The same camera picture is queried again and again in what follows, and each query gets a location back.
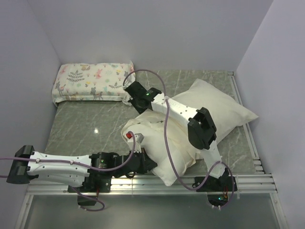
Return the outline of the cream satin pillowcase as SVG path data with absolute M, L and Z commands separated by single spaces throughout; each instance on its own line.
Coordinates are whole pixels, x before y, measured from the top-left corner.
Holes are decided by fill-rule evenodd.
M 157 163 L 158 169 L 171 168 L 165 140 L 177 170 L 188 168 L 194 165 L 196 160 L 203 159 L 200 151 L 189 143 L 185 127 L 172 118 L 168 119 L 166 125 L 164 121 L 164 114 L 145 111 L 125 124 L 121 130 L 122 138 L 126 141 L 126 133 L 129 131 L 141 133 L 144 136 L 143 146 L 149 158 Z

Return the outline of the white pillow insert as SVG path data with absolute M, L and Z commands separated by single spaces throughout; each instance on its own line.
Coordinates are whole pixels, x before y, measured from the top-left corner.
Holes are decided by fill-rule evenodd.
M 169 118 L 183 127 L 186 136 L 179 143 L 200 154 L 211 171 L 210 175 L 216 179 L 225 172 L 217 144 L 235 127 L 258 118 L 233 98 L 200 79 L 174 98 L 155 88 L 145 92 L 143 98 L 148 109 L 165 114 L 164 134 L 167 134 Z

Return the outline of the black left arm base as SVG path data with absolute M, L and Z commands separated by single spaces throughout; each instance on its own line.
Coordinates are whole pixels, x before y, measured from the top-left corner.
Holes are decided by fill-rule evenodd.
M 111 177 L 86 177 L 84 182 L 80 187 L 75 188 L 77 191 L 74 190 L 73 187 L 68 186 L 67 192 L 68 193 L 78 193 L 80 192 L 82 195 L 78 194 L 77 196 L 77 203 L 80 208 L 85 209 L 85 207 L 92 207 L 95 206 L 97 203 L 96 199 L 100 193 L 109 193 L 111 189 Z M 93 197 L 89 199 L 89 197 L 84 197 L 83 193 L 94 193 Z

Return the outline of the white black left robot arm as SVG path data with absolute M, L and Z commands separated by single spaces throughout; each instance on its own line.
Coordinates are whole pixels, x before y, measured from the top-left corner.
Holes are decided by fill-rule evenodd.
M 7 183 L 28 184 L 33 179 L 68 185 L 68 192 L 108 193 L 111 179 L 146 174 L 157 167 L 144 148 L 120 156 L 99 152 L 85 156 L 57 156 L 40 153 L 33 146 L 20 148 L 12 159 Z

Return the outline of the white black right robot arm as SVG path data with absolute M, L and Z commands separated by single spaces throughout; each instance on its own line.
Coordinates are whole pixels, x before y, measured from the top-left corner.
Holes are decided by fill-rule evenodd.
M 142 113 L 147 109 L 168 115 L 187 129 L 189 143 L 199 150 L 210 172 L 210 185 L 214 190 L 222 190 L 228 174 L 217 148 L 216 126 L 209 111 L 192 108 L 179 103 L 156 88 L 146 90 L 139 82 L 135 81 L 123 87 L 131 96 L 129 101 L 133 107 Z

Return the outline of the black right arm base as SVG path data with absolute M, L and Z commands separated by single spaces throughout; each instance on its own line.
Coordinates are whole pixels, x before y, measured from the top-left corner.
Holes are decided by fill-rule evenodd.
M 208 202 L 218 209 L 224 208 L 236 191 L 236 179 L 230 175 L 220 179 L 208 176 L 206 182 L 196 190 L 196 192 L 206 192 Z

